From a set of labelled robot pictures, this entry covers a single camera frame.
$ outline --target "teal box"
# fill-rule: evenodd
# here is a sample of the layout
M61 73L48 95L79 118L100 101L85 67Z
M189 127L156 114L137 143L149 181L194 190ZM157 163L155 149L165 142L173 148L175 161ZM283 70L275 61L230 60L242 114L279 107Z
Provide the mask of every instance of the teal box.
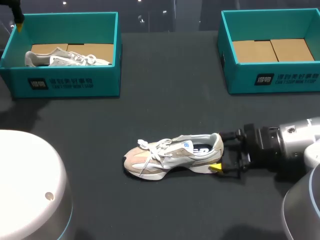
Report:
M119 96L122 41L117 12L25 14L0 61L14 98ZM113 44L112 65L25 67L33 44Z
M221 12L218 50L231 94L320 91L320 13L314 9ZM314 61L239 63L232 41L304 39Z

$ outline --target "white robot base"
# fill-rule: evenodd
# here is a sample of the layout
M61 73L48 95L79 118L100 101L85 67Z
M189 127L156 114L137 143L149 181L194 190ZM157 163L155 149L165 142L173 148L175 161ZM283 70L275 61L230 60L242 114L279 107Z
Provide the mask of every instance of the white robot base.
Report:
M30 133L0 130L0 240L73 240L73 200L56 150Z
M285 195L282 225L288 240L320 239L320 165L305 175Z

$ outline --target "white round device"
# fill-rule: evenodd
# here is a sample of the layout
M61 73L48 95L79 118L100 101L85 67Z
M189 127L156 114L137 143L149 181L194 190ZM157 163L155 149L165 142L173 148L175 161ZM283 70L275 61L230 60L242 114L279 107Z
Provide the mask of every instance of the white round device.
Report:
M72 212L56 150L33 134L0 130L0 240L72 239Z

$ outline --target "shoe sole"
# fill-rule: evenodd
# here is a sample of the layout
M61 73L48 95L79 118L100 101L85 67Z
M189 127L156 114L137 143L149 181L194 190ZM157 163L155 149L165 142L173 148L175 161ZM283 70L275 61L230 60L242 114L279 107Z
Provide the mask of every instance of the shoe sole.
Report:
M210 169L211 164L208 165L202 165L202 166L185 166L186 169L190 169L192 172L194 173L198 173L198 174L214 174L216 173L216 171L213 171ZM161 180L164 178L164 176L170 171L164 171L164 172L159 172L159 173L155 173L155 174L139 174L136 172L132 172L127 170L129 173L131 173L132 175L141 178L141 179L145 179L145 180L152 180L152 181L157 181L157 180Z

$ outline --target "sneaker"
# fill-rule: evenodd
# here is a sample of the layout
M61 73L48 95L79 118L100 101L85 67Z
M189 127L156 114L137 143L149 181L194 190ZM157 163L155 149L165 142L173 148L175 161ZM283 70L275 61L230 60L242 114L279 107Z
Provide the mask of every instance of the sneaker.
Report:
M28 51L24 60L27 67L112 65L110 62L98 59L92 54L84 56L73 51L62 50L60 47L48 54L36 54Z
M216 164L224 152L224 144L217 133L181 135L154 143L140 139L138 144L139 147L124 155L124 168L146 180L160 180L175 167L201 174L215 173L210 165Z

